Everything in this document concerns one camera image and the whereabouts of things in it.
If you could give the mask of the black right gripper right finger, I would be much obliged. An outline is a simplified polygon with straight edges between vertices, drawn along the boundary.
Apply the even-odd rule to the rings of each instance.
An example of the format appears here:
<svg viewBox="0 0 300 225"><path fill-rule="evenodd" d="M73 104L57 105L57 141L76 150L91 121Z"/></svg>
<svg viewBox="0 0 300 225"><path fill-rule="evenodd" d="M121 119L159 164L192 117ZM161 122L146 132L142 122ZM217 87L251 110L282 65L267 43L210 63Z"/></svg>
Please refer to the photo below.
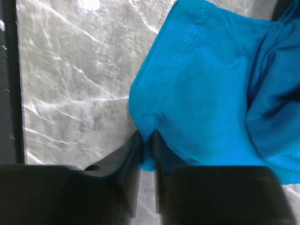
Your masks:
<svg viewBox="0 0 300 225"><path fill-rule="evenodd" d="M278 178L262 166L191 166L152 135L156 211L164 225L291 225Z"/></svg>

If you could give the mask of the blue t-shirt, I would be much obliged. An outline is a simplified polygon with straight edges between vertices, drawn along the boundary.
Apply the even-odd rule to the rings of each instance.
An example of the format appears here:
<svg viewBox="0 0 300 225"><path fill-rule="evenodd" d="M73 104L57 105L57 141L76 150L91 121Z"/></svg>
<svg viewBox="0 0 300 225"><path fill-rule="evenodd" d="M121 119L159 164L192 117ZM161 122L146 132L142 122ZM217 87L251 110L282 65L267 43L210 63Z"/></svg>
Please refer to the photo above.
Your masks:
<svg viewBox="0 0 300 225"><path fill-rule="evenodd" d="M158 131L190 165L263 165L300 181L300 3L277 21L204 0L170 10L131 87L146 144Z"/></svg>

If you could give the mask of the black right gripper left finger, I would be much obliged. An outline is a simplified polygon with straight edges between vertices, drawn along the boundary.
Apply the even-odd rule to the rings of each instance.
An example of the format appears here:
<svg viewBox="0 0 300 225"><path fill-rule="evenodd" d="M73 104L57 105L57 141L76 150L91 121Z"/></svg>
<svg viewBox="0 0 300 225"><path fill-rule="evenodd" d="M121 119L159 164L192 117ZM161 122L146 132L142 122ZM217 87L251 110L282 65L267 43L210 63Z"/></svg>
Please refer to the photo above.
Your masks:
<svg viewBox="0 0 300 225"><path fill-rule="evenodd" d="M128 225L136 214L143 141L138 132L84 170L2 165L3 225Z"/></svg>

